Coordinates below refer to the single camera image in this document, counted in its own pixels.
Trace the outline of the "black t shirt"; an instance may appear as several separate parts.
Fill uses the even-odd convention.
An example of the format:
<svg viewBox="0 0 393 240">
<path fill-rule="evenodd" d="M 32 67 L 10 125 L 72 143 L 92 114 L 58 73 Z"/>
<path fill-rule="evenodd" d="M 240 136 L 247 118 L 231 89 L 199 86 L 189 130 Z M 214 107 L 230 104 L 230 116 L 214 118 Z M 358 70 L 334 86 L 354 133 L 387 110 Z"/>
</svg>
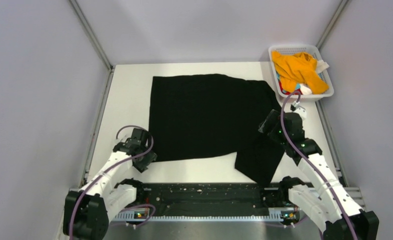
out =
<svg viewBox="0 0 393 240">
<path fill-rule="evenodd" d="M 267 187 L 284 155 L 280 144 L 259 131 L 271 111 L 280 111 L 263 80 L 224 74 L 154 76 L 149 132 L 159 162 L 236 153 L 234 167 Z"/>
</svg>

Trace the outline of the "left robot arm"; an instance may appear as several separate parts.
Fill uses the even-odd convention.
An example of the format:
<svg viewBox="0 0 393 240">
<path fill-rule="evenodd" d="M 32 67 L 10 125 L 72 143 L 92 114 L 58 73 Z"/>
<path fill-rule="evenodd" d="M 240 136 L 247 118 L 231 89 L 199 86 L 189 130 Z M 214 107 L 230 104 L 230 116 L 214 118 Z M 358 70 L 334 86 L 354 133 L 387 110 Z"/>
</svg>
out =
<svg viewBox="0 0 393 240">
<path fill-rule="evenodd" d="M 106 163 L 78 190 L 70 190 L 64 202 L 62 233 L 71 240 L 101 240 L 109 224 L 122 210 L 145 208 L 151 217 L 156 208 L 145 201 L 143 183 L 126 175 L 143 173 L 157 159 L 154 139 L 144 128 L 132 125 L 131 136 L 118 141 Z"/>
</svg>

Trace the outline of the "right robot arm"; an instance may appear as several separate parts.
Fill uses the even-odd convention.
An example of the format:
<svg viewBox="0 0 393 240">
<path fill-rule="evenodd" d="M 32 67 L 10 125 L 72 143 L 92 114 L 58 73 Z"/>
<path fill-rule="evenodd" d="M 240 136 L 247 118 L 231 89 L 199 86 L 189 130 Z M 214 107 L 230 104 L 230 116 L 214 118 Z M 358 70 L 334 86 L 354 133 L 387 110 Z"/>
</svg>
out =
<svg viewBox="0 0 393 240">
<path fill-rule="evenodd" d="M 317 142 L 305 136 L 305 110 L 272 110 L 259 131 L 279 144 L 309 179 L 315 193 L 298 177 L 285 176 L 279 183 L 278 201 L 298 206 L 317 226 L 323 240 L 375 240 L 379 218 L 364 210 L 333 174 Z"/>
</svg>

